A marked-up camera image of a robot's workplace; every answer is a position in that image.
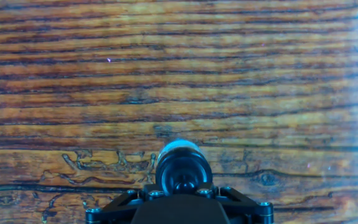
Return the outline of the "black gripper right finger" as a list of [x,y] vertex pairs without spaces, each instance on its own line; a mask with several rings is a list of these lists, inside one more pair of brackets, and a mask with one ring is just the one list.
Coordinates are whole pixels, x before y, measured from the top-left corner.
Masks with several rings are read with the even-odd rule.
[[217,205],[217,212],[208,208],[207,214],[222,216],[226,219],[224,223],[274,223],[272,203],[256,202],[232,187],[202,185],[196,190],[196,196]]

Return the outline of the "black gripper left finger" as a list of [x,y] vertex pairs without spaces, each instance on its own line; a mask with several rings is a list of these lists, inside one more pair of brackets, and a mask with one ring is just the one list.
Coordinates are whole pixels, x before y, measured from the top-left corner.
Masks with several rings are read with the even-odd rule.
[[146,184],[140,190],[127,190],[104,207],[88,208],[85,223],[158,223],[158,217],[150,212],[141,213],[141,206],[168,195],[159,184]]

